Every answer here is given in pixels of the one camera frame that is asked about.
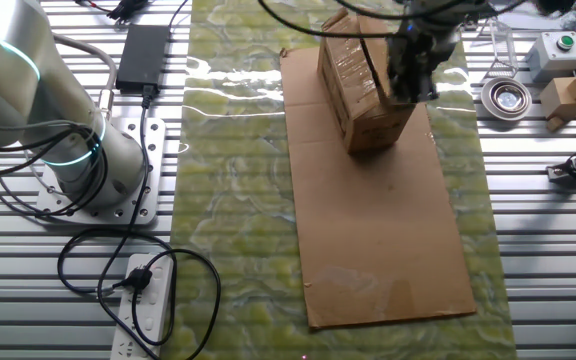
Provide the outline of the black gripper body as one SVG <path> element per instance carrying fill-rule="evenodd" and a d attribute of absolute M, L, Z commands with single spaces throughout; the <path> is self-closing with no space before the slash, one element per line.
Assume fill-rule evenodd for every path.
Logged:
<path fill-rule="evenodd" d="M 456 27 L 422 31 L 414 24 L 402 24 L 388 38 L 388 76 L 431 74 L 452 55 L 460 35 Z"/>

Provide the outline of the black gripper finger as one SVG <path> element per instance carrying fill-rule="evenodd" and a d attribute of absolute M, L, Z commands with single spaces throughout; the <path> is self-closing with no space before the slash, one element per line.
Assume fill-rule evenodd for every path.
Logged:
<path fill-rule="evenodd" d="M 399 75 L 394 75 L 389 80 L 391 97 L 393 100 L 409 100 L 410 94 L 407 83 Z"/>
<path fill-rule="evenodd" d="M 416 76 L 411 86 L 411 101 L 414 103 L 436 100 L 438 93 L 431 74 Z"/>

